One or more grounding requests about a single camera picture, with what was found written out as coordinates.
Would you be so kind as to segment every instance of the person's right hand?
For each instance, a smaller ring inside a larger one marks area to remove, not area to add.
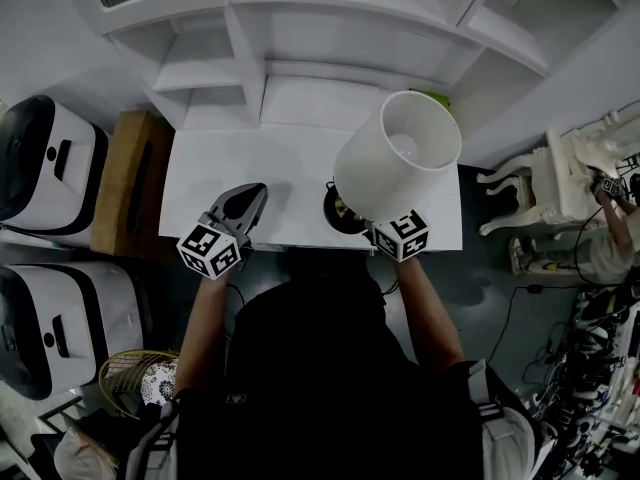
[[[606,201],[611,201],[609,193],[602,190],[602,183],[598,183],[593,189],[593,197],[596,198],[596,201],[598,201],[598,204],[601,206],[605,204]]]

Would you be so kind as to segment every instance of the gray floor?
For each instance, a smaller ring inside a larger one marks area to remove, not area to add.
[[[460,168],[464,251],[438,252],[422,256],[422,264],[436,286],[445,306],[460,331],[465,354],[470,359],[487,358],[500,334],[507,315],[509,298],[514,287],[539,283],[550,286],[572,284],[567,278],[549,276],[515,277],[509,272],[507,242],[513,230],[497,230],[481,237],[477,229],[490,220],[500,201],[484,195],[484,188],[475,183],[478,171]],[[390,261],[380,255],[367,258],[372,277],[383,290],[395,280]],[[189,310],[199,278],[181,265],[166,267],[154,283],[159,299],[155,315],[156,331],[162,343],[179,350],[186,329]],[[282,254],[256,252],[243,272],[233,275],[246,300],[273,286],[289,280]],[[556,322],[566,321],[576,291],[544,290],[531,295],[519,290],[514,300],[511,322],[495,355],[492,366],[504,382],[524,394],[535,389],[523,383],[522,373],[536,351],[547,342]],[[229,292],[227,330],[233,333],[234,316],[241,304],[237,295]],[[399,292],[387,296],[387,324],[395,333],[406,355],[414,359],[407,328],[404,306]],[[555,337],[561,332],[555,327]],[[542,378],[544,369],[531,368],[528,381]]]

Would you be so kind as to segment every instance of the lamp base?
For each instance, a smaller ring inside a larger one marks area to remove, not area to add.
[[[340,198],[335,185],[328,186],[324,198],[324,216],[336,231],[346,235],[357,235],[365,230],[364,219],[353,213]]]

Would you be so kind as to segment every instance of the green object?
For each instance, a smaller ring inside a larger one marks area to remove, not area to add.
[[[449,101],[449,96],[445,96],[444,94],[438,94],[436,92],[421,91],[419,89],[410,89],[410,90],[415,92],[421,92],[422,94],[426,94],[427,96],[432,97],[434,100],[440,103],[440,105],[446,108],[449,111],[449,114],[451,114],[451,102]]]

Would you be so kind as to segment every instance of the cardboard box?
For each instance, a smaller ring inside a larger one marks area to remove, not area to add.
[[[100,182],[92,251],[179,261],[176,240],[158,237],[174,133],[149,111],[120,114]]]

